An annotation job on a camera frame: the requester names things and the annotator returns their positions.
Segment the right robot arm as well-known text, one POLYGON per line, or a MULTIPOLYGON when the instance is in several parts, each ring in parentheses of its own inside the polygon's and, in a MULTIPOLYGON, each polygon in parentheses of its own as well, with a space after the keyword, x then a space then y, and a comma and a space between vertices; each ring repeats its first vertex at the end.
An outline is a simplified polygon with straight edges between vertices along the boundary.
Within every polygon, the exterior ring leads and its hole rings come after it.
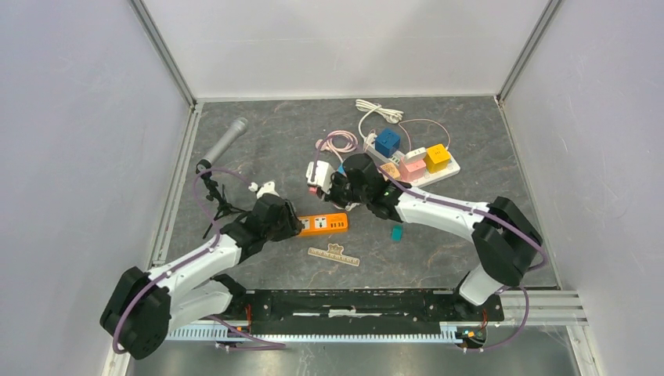
POLYGON ((339 208, 363 205, 380 219, 429 226, 471 242, 479 264, 452 299, 454 313, 463 320, 475 318, 491 295, 520 286, 527 272, 547 263, 542 237, 506 197, 472 202, 429 193, 393 179, 368 154, 346 158, 341 170, 313 161, 306 179, 318 198, 339 208))

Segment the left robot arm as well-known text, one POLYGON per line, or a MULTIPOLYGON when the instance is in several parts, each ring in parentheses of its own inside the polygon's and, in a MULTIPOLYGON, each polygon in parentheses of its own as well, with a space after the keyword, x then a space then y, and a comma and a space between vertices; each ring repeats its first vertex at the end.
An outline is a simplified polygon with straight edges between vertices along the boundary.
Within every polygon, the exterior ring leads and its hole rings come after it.
POLYGON ((193 321, 220 313, 232 320, 244 313, 246 298, 221 281, 221 272, 303 229, 274 182, 247 187, 256 194, 254 207, 223 227, 214 224, 215 235, 200 247, 157 268, 134 266, 121 274, 99 319, 116 354, 141 360, 193 321))

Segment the tan dragon cube socket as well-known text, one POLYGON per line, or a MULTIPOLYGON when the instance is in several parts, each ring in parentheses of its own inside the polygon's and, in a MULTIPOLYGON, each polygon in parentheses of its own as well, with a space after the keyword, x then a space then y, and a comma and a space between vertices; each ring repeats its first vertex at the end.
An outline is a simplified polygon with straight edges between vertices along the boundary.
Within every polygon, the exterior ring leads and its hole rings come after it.
POLYGON ((388 162, 380 166, 381 172, 385 177, 391 177, 398 180, 401 177, 398 167, 392 163, 388 162))

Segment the white adapter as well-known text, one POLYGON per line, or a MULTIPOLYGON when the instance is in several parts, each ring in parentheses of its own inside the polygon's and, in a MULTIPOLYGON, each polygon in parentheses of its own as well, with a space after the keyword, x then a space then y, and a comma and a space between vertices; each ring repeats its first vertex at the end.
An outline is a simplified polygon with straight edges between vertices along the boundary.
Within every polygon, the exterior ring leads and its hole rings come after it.
POLYGON ((421 161, 427 154, 427 149, 425 147, 420 147, 415 150, 411 150, 406 153, 402 158, 402 163, 412 164, 417 161, 421 161))

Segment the long white power strip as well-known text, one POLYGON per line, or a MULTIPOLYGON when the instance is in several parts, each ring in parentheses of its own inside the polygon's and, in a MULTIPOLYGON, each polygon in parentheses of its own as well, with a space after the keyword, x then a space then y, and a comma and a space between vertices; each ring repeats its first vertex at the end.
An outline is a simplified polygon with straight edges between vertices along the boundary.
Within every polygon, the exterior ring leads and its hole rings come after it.
POLYGON ((424 187, 447 179, 460 172, 460 166, 453 157, 447 161, 447 165, 437 172, 432 172, 426 166, 423 159, 401 166, 405 154, 397 150, 387 159, 381 168, 393 179, 397 179, 411 186, 424 187))

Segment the yellow cube socket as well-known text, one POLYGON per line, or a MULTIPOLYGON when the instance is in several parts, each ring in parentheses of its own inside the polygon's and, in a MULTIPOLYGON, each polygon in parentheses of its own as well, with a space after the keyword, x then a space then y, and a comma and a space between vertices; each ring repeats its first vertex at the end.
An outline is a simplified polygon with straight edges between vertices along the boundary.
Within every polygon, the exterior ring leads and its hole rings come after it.
POLYGON ((447 167, 450 161, 451 154, 442 144, 437 144, 427 148, 427 154, 424 157, 424 162, 429 173, 433 174, 440 172, 447 167))

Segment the orange power strip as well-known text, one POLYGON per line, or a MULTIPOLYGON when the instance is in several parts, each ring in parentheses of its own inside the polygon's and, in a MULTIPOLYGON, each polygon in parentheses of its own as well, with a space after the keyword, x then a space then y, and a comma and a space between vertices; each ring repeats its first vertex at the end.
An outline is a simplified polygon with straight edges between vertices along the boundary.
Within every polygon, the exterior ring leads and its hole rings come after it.
POLYGON ((304 227, 298 234, 298 237, 345 233, 349 228, 349 221, 346 213, 307 215, 302 216, 299 219, 304 227))

